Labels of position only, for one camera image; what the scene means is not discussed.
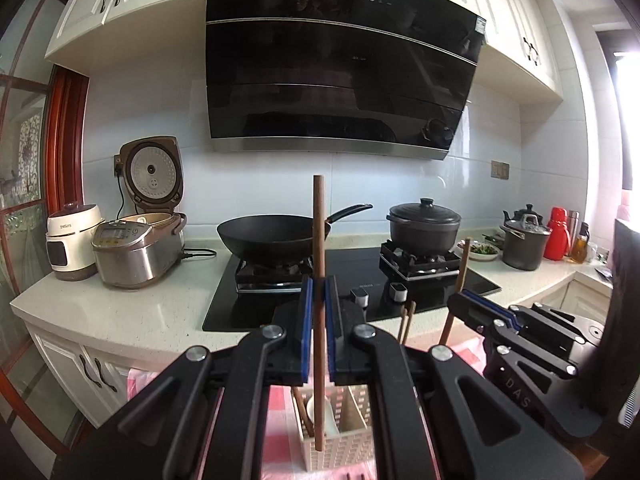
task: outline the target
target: kitchen countertop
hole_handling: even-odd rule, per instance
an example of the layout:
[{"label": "kitchen countertop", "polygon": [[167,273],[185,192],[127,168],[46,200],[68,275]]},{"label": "kitchen countertop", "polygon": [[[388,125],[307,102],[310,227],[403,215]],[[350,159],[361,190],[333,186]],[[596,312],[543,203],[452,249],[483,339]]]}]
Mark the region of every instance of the kitchen countertop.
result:
[{"label": "kitchen countertop", "polygon": [[[333,236],[328,239],[327,248],[374,247],[387,237],[385,234]],[[203,332],[201,329],[230,253],[220,241],[198,246],[213,247],[218,256],[185,260],[165,278],[146,288],[109,288],[97,275],[82,282],[61,282],[51,273],[15,298],[12,309],[36,327],[121,355],[148,369],[164,367],[195,344],[212,351],[235,345],[245,332]],[[593,266],[568,261],[543,260],[534,272],[512,269],[501,260],[471,261],[469,266],[502,288],[488,296],[501,306],[530,303],[571,280],[606,296],[610,296],[612,290],[609,283],[598,277]],[[446,308],[417,314],[412,322],[412,337],[439,332],[446,315]],[[398,319],[373,324],[391,333],[397,333],[399,328]]]}]

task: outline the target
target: wok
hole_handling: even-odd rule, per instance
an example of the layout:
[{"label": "wok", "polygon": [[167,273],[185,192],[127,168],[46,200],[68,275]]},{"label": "wok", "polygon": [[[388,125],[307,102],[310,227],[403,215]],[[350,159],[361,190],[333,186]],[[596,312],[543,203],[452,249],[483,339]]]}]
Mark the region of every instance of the wok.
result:
[{"label": "wok", "polygon": [[[324,221],[324,237],[335,221],[372,207],[357,204],[335,212]],[[222,222],[218,234],[226,248],[241,260],[264,266],[287,265],[311,256],[313,225],[313,218],[307,216],[242,216]]]}]

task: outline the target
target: white utensil holder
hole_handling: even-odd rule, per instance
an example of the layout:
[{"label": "white utensil holder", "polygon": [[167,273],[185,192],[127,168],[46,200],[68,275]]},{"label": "white utensil holder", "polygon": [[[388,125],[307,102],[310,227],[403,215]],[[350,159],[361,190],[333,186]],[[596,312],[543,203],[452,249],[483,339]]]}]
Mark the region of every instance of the white utensil holder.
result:
[{"label": "white utensil holder", "polygon": [[[312,388],[300,388],[306,402],[312,397]],[[370,407],[367,387],[328,386],[325,396],[334,410],[335,423],[340,433],[325,436],[324,451],[316,451],[314,439],[306,432],[298,406],[293,402],[298,422],[298,435],[302,445],[302,455],[307,471],[333,469],[373,458],[373,435],[370,427]]]}]

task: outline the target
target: black glass range hood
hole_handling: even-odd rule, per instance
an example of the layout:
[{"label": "black glass range hood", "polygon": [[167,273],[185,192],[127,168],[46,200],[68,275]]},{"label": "black glass range hood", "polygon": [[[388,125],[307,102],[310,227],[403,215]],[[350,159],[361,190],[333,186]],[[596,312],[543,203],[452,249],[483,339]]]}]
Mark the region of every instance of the black glass range hood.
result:
[{"label": "black glass range hood", "polygon": [[442,159],[482,31],[449,0],[207,0],[214,147]]}]

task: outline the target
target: bowl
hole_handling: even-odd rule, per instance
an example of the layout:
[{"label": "bowl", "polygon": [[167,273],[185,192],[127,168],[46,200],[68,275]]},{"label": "bowl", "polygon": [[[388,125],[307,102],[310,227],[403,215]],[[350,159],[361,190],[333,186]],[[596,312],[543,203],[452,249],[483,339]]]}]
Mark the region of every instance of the bowl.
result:
[{"label": "bowl", "polygon": [[[456,246],[453,248],[454,252],[458,256],[462,256],[463,247],[465,245],[464,240],[459,240]],[[492,254],[475,253],[474,249],[481,248],[487,251],[495,251]],[[490,262],[495,260],[500,255],[500,250],[495,246],[487,242],[479,242],[478,240],[471,240],[471,250],[469,251],[469,259],[476,262]]]}]

